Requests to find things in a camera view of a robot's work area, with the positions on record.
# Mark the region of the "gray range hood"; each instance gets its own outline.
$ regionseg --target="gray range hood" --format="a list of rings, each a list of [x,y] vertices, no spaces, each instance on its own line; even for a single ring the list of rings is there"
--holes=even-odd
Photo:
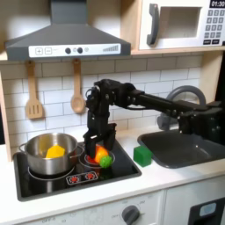
[[[5,43],[8,60],[130,55],[130,43],[86,24],[86,0],[51,0],[51,24]]]

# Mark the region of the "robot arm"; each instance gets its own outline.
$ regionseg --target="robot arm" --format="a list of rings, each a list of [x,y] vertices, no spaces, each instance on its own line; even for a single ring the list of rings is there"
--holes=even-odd
[[[154,109],[178,119],[181,134],[196,134],[212,142],[225,144],[223,138],[225,113],[221,102],[196,105],[185,101],[170,101],[138,91],[131,83],[101,80],[94,83],[87,97],[88,132],[83,136],[87,155],[94,158],[96,143],[103,141],[111,150],[115,141],[116,124],[108,124],[109,105],[129,110]]]

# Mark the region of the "range hood knob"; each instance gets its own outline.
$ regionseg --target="range hood knob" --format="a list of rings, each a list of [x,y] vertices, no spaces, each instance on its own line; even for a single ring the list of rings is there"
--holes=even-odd
[[[79,47],[79,48],[77,49],[77,52],[78,52],[79,54],[81,54],[81,53],[83,52],[83,49],[82,49],[81,47]]]
[[[71,49],[70,49],[70,48],[66,48],[65,52],[66,52],[67,54],[70,54],[70,53],[71,53]]]

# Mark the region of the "white countertop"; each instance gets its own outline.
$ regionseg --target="white countertop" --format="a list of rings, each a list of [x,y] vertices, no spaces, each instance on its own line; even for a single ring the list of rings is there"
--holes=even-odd
[[[132,157],[134,147],[139,146],[137,137],[140,134],[156,130],[156,128],[143,128],[119,131],[117,140]],[[77,135],[76,138],[81,141],[82,134]],[[20,202],[17,198],[14,165],[7,163],[5,146],[0,146],[0,224],[32,221],[145,192],[224,175],[225,159],[175,170],[166,169],[155,162],[145,168],[140,166],[139,168],[142,175],[138,178],[130,178],[39,200]]]

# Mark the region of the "white cabinet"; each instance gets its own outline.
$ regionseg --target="white cabinet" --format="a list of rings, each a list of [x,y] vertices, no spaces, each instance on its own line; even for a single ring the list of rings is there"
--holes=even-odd
[[[187,225],[191,207],[224,197],[224,176],[171,188],[166,193],[163,225]]]

